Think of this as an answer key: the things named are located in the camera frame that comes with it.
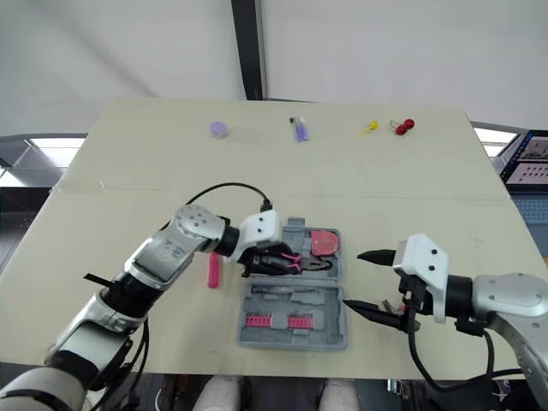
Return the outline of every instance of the white table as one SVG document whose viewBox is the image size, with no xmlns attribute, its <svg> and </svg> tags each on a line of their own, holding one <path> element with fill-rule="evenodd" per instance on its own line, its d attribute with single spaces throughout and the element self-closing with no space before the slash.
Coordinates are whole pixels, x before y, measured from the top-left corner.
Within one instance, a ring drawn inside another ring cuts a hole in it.
<svg viewBox="0 0 548 411">
<path fill-rule="evenodd" d="M 290 116 L 304 116 L 297 143 Z M 396 136 L 390 120 L 412 117 Z M 371 120 L 379 129 L 357 137 Z M 231 128 L 225 140 L 206 132 Z M 266 191 L 286 218 L 342 234 L 341 284 L 351 299 L 396 302 L 398 277 L 359 261 L 368 249 L 395 247 L 427 233 L 450 254 L 451 273 L 474 277 L 523 271 L 547 278 L 503 184 L 457 108 L 279 102 L 118 99 L 47 200 L 0 276 L 0 360 L 39 364 L 47 347 L 99 286 L 86 272 L 114 277 L 123 261 L 173 211 L 202 188 L 224 181 Z M 259 198 L 225 188 L 199 202 L 238 224 Z M 226 265 L 220 288 L 206 287 L 206 256 L 151 311 L 148 372 L 238 373 L 347 378 L 419 378 L 403 333 L 348 310 L 341 352 L 244 348 L 236 332 L 241 267 Z M 420 355 L 435 378 L 485 370 L 485 343 L 453 321 L 420 318 Z M 494 335 L 496 368 L 515 366 Z"/>
</svg>

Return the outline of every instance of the toolbox tray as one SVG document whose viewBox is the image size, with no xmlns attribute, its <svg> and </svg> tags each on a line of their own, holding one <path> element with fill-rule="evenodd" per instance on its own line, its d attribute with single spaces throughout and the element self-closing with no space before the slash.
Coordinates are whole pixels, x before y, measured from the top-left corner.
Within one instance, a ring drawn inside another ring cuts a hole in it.
<svg viewBox="0 0 548 411">
<path fill-rule="evenodd" d="M 282 241 L 303 259 L 314 258 L 311 232 L 317 230 L 337 236 L 339 247 L 335 254 L 322 257 L 332 263 L 331 268 L 277 277 L 252 273 L 241 305 L 238 325 L 241 345 L 313 350 L 346 348 L 344 290 L 337 284 L 343 268 L 339 232 L 305 227 L 304 218 L 290 217 L 282 229 Z"/>
</svg>

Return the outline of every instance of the keyboard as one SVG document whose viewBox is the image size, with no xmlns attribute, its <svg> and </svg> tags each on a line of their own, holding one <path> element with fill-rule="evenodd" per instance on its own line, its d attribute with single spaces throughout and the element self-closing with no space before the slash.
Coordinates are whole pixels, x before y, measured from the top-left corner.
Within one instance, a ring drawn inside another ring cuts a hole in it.
<svg viewBox="0 0 548 411">
<path fill-rule="evenodd" d="M 527 224 L 548 224 L 548 198 L 513 199 Z"/>
</svg>

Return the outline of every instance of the tool handle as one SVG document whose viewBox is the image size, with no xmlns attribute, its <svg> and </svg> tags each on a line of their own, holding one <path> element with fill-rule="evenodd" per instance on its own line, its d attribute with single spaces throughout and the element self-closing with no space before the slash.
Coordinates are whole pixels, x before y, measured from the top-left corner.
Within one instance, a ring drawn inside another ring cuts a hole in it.
<svg viewBox="0 0 548 411">
<path fill-rule="evenodd" d="M 207 286 L 210 289 L 216 289 L 218 287 L 220 271 L 221 262 L 219 254 L 209 254 L 209 261 L 207 262 Z"/>
</svg>

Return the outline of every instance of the purple bottle cap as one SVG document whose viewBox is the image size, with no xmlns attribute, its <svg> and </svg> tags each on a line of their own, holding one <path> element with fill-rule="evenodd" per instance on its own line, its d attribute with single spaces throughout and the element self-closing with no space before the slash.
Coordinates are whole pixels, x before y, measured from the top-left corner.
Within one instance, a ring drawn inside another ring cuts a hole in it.
<svg viewBox="0 0 548 411">
<path fill-rule="evenodd" d="M 229 133 L 229 129 L 226 127 L 226 124 L 223 122 L 212 122 L 209 125 L 209 131 L 213 137 L 218 139 L 223 139 Z"/>
</svg>

